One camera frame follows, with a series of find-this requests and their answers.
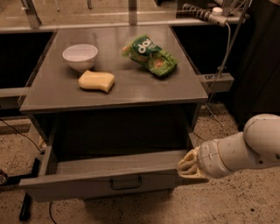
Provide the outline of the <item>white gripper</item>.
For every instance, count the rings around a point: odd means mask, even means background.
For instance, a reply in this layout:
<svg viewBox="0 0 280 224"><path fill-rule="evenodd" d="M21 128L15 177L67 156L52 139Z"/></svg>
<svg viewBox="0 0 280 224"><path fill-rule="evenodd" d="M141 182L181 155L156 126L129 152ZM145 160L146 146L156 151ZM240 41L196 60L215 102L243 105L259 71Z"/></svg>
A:
<svg viewBox="0 0 280 224"><path fill-rule="evenodd" d="M228 138L205 141L200 147L188 151L178 162L178 175L185 179L204 179L206 176L221 179L232 174L221 158L219 144L228 144ZM198 165L206 176L196 170Z"/></svg>

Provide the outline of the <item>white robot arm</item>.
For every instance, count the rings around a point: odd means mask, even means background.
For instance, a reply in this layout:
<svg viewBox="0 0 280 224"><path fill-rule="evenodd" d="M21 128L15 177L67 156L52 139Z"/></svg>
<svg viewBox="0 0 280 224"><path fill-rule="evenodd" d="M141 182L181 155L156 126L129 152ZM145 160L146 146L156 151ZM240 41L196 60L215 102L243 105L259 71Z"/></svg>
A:
<svg viewBox="0 0 280 224"><path fill-rule="evenodd" d="M205 141L178 163L178 175L186 179L221 179L239 170L280 165L280 116L251 117L243 131Z"/></svg>

